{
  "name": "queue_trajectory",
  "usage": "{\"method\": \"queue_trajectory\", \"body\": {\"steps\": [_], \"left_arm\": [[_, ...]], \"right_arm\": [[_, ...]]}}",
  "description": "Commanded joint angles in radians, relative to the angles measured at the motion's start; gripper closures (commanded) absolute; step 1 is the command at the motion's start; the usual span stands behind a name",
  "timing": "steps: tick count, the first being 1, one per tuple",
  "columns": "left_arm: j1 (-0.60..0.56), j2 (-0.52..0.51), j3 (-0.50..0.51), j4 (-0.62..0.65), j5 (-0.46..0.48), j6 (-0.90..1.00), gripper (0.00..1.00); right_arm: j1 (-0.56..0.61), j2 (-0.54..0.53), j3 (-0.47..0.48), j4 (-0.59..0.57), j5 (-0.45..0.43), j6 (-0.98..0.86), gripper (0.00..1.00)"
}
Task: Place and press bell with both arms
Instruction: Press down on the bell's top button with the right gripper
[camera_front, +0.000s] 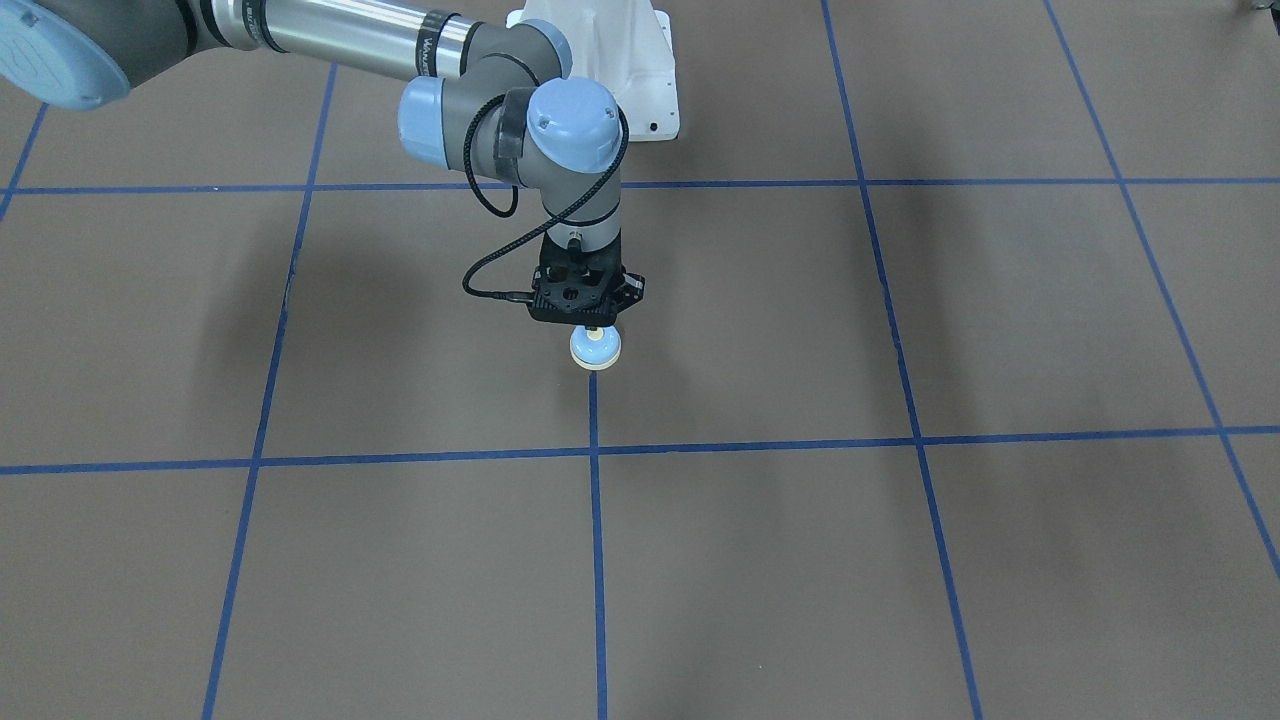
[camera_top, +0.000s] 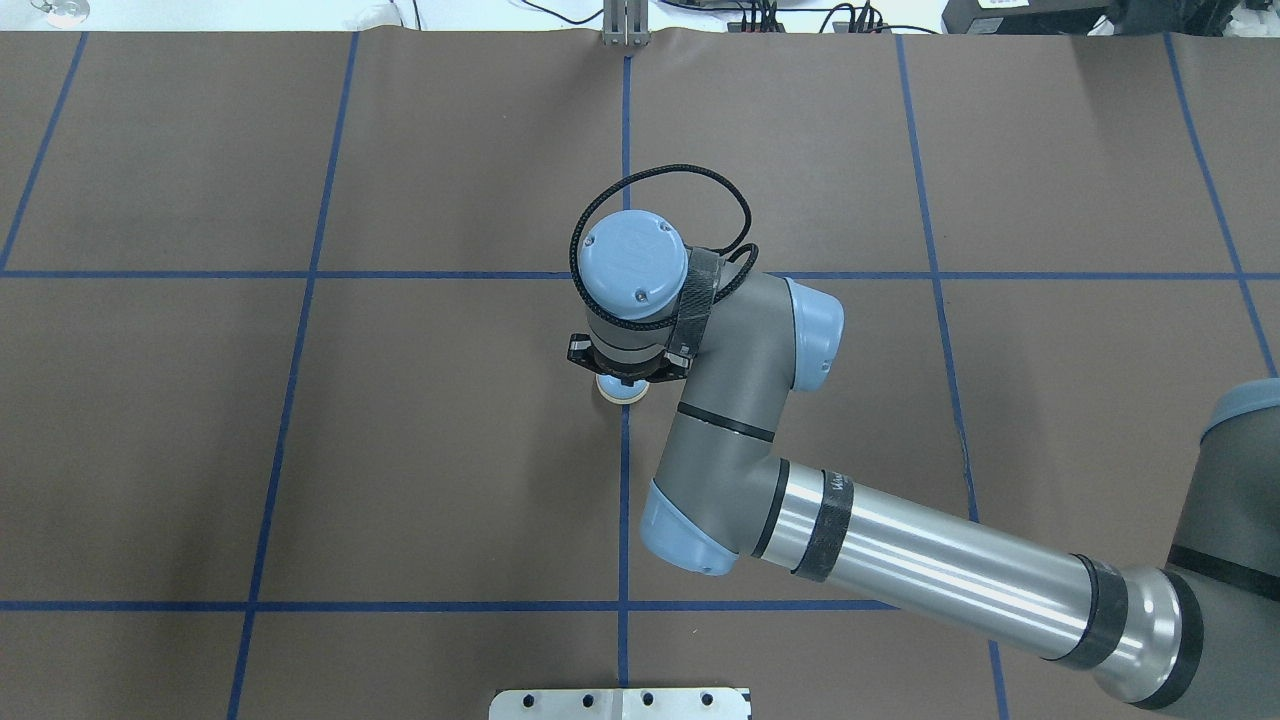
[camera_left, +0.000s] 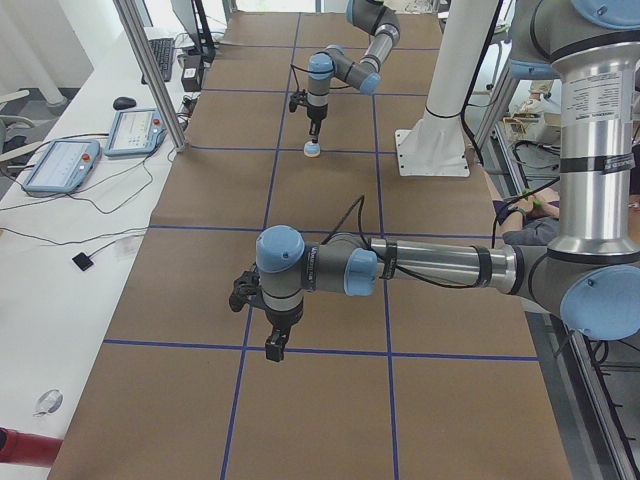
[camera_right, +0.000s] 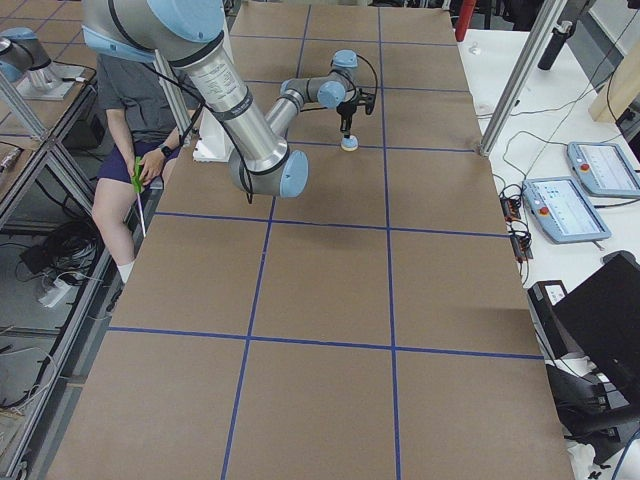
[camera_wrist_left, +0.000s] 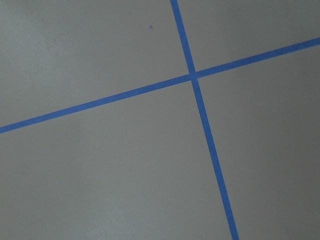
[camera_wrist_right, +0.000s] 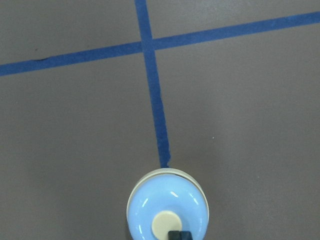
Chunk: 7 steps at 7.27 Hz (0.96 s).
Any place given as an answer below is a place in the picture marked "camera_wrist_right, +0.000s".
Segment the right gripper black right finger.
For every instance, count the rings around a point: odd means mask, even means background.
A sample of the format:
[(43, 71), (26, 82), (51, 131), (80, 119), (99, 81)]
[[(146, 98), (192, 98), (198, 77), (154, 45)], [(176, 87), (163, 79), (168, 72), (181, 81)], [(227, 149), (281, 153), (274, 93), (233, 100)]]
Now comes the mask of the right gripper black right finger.
[(179, 237), (180, 237), (180, 240), (193, 240), (193, 236), (190, 231), (180, 231)]

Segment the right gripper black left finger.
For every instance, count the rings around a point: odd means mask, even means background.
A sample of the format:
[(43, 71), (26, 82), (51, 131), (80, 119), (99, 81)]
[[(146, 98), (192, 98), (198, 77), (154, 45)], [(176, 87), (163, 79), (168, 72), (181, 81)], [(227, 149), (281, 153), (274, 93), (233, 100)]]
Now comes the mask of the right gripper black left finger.
[(180, 240), (180, 231), (179, 230), (172, 230), (168, 232), (168, 240)]

